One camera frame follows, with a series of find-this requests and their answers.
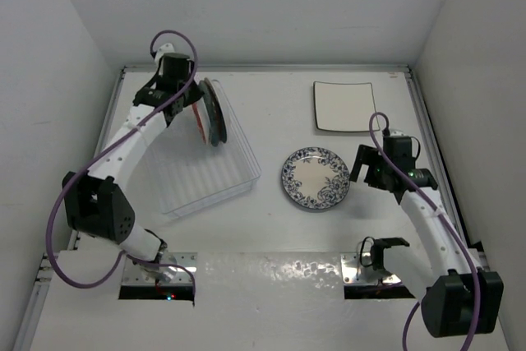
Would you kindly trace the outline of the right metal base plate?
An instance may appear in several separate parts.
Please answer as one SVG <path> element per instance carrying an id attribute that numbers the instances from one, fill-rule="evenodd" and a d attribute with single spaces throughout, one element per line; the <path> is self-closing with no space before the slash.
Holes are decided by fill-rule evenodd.
<path id="1" fill-rule="evenodd" d="M 359 260 L 358 252 L 345 252 L 340 255 L 341 277 L 344 285 L 376 286 L 401 285 L 402 281 L 396 275 L 388 272 L 374 271 L 364 267 Z"/>

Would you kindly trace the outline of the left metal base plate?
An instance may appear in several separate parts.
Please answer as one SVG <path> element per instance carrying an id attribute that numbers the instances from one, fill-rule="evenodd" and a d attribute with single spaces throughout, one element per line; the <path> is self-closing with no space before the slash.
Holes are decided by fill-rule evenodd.
<path id="1" fill-rule="evenodd" d="M 192 285 L 187 272 L 196 273 L 196 252 L 166 252 L 160 259 L 161 266 L 143 266 L 126 259 L 122 273 L 123 286 L 154 286 L 158 280 L 160 285 Z"/>

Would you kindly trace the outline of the white square plate black rim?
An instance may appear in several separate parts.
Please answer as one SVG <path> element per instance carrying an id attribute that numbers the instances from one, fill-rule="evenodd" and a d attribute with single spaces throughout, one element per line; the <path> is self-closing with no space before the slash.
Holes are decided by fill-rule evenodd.
<path id="1" fill-rule="evenodd" d="M 315 134 L 319 136 L 368 136 L 370 134 L 368 130 L 358 130 L 358 131 L 334 130 L 334 129 L 321 128 L 321 127 L 318 127 L 317 125 L 314 126 L 314 131 L 315 131 Z"/>

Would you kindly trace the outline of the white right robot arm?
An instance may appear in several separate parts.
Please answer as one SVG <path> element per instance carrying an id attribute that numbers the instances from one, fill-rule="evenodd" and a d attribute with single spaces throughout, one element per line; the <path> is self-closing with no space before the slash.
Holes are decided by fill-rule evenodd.
<path id="1" fill-rule="evenodd" d="M 363 268 L 396 275 L 419 301 L 425 327 L 443 338 L 489 334 L 496 327 L 504 284 L 495 271 L 485 271 L 462 243 L 445 212 L 438 184 L 428 169 L 419 169 L 409 136 L 384 136 L 382 148 L 360 145 L 350 173 L 391 193 L 409 217 L 429 259 L 423 263 L 401 237 L 377 238 Z"/>

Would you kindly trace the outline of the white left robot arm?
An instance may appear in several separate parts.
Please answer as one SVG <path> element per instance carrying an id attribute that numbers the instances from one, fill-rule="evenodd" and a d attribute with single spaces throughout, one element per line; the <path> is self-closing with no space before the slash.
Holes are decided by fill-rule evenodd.
<path id="1" fill-rule="evenodd" d="M 160 56 L 156 73 L 136 92 L 125 122 L 108 143 L 117 146 L 90 165 L 67 192 L 64 203 L 72 229 L 112 242 L 138 261 L 159 261 L 164 241 L 136 222 L 125 191 L 149 146 L 202 97 L 193 67 L 187 55 Z"/>

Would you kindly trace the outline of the dark blue round plate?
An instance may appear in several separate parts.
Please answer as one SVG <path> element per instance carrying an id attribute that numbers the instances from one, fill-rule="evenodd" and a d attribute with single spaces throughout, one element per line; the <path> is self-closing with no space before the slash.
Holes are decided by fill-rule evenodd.
<path id="1" fill-rule="evenodd" d="M 215 94 L 216 99 L 216 114 L 218 118 L 218 132 L 219 132 L 219 141 L 221 143 L 226 143 L 228 140 L 228 127 L 230 125 L 230 115 L 227 106 L 227 97 L 223 92 L 222 85 L 216 79 L 210 81 L 211 89 Z"/>

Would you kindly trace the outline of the grey speckled round plate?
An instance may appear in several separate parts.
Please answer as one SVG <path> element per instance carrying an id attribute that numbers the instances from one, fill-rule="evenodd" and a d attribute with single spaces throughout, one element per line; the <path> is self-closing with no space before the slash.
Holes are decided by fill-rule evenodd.
<path id="1" fill-rule="evenodd" d="M 285 193 L 308 210 L 328 210 L 337 206 L 350 188 L 346 163 L 333 151 L 304 147 L 294 151 L 281 169 Z"/>

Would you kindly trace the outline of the clear plastic dish rack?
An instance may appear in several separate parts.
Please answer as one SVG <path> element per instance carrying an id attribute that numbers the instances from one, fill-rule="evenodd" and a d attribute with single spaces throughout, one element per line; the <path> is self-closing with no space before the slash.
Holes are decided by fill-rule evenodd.
<path id="1" fill-rule="evenodd" d="M 261 167 L 227 98 L 228 140 L 205 144 L 186 108 L 145 155 L 160 212 L 178 219 L 252 189 Z"/>

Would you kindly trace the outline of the metal base plate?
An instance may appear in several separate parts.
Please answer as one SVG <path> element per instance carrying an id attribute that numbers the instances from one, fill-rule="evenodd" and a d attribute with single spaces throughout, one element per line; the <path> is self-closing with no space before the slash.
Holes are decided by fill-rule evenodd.
<path id="1" fill-rule="evenodd" d="M 154 286 L 158 280 L 160 285 L 192 285 L 187 272 L 196 273 L 196 252 L 166 252 L 160 259 L 161 266 L 143 266 L 126 259 L 122 273 L 123 286 Z"/>
<path id="2" fill-rule="evenodd" d="M 402 281 L 396 275 L 388 272 L 374 271 L 364 267 L 359 260 L 358 252 L 345 252 L 340 255 L 341 277 L 344 285 L 376 286 L 401 285 Z"/>

